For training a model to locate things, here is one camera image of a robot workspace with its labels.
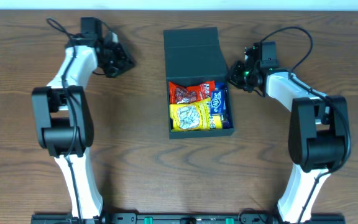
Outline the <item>blue Eclipse mints tin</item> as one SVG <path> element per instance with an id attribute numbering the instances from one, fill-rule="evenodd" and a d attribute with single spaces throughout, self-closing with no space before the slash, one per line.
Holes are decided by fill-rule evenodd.
<path id="1" fill-rule="evenodd" d="M 226 92 L 224 90 L 214 90 L 211 92 L 210 114 L 226 114 Z"/>

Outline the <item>black gift box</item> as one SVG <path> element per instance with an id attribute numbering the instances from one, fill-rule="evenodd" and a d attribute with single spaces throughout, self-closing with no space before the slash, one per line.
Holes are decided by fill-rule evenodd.
<path id="1" fill-rule="evenodd" d="M 206 81 L 223 82 L 227 86 L 227 105 L 231 115 L 231 128 L 199 131 L 172 131 L 172 119 L 168 118 L 170 139 L 206 138 L 230 136 L 235 131 L 229 83 L 228 67 L 219 45 L 217 27 L 164 30 L 166 82 L 184 87 Z"/>

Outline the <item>dark blue snack wrapper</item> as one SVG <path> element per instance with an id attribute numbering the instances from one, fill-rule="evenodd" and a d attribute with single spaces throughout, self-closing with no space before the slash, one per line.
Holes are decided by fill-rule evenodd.
<path id="1" fill-rule="evenodd" d="M 224 98 L 223 98 L 223 100 L 224 100 L 224 104 L 223 104 L 224 113 L 223 113 L 223 116 L 221 118 L 221 121 L 222 121 L 223 128 L 224 129 L 229 129 L 229 128 L 231 128 L 231 115 L 229 114 L 229 107 L 227 105 L 227 88 L 224 87 L 222 89 L 222 91 L 224 93 Z"/>

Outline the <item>yellow Hacks candy bag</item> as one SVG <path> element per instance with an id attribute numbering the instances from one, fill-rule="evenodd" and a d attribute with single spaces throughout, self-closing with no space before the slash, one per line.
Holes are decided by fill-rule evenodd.
<path id="1" fill-rule="evenodd" d="M 211 100 L 209 98 L 190 104 L 171 104 L 172 131 L 222 129 L 221 116 L 211 115 L 210 109 Z"/>

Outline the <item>red Hacks candy bag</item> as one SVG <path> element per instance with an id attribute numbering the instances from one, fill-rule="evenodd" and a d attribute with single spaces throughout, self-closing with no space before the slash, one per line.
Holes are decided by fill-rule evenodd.
<path id="1" fill-rule="evenodd" d="M 215 81 L 208 81 L 199 85 L 183 87 L 169 82 L 169 95 L 171 104 L 190 104 L 207 99 L 216 89 Z"/>

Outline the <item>blue Oreo cookie pack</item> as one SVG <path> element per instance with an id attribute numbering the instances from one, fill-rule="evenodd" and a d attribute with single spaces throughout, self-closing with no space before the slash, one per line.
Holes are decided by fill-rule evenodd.
<path id="1" fill-rule="evenodd" d="M 225 83 L 223 82 L 216 82 L 215 83 L 215 91 L 226 91 L 227 90 L 227 86 Z"/>

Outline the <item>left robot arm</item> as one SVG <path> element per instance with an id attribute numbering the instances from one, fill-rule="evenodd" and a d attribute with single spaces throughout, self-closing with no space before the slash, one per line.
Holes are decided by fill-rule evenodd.
<path id="1" fill-rule="evenodd" d="M 91 165 L 94 126 L 85 90 L 96 69 L 102 70 L 101 76 L 116 78 L 134 67 L 134 59 L 112 29 L 96 17 L 81 18 L 77 34 L 68 32 L 55 19 L 46 21 L 65 34 L 68 42 L 56 76 L 47 86 L 32 91 L 35 130 L 40 146 L 63 173 L 72 210 L 67 215 L 34 214 L 31 222 L 111 223 L 112 215 L 104 210 Z"/>

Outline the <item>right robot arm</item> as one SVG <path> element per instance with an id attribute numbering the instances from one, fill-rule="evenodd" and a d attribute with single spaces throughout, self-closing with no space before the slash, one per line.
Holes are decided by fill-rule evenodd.
<path id="1" fill-rule="evenodd" d="M 347 102 L 303 83 L 279 66 L 275 42 L 256 42 L 244 50 L 227 75 L 246 92 L 281 103 L 290 112 L 288 151 L 293 166 L 286 189 L 267 223 L 324 223 L 312 215 L 313 204 L 328 177 L 341 169 L 351 152 Z"/>

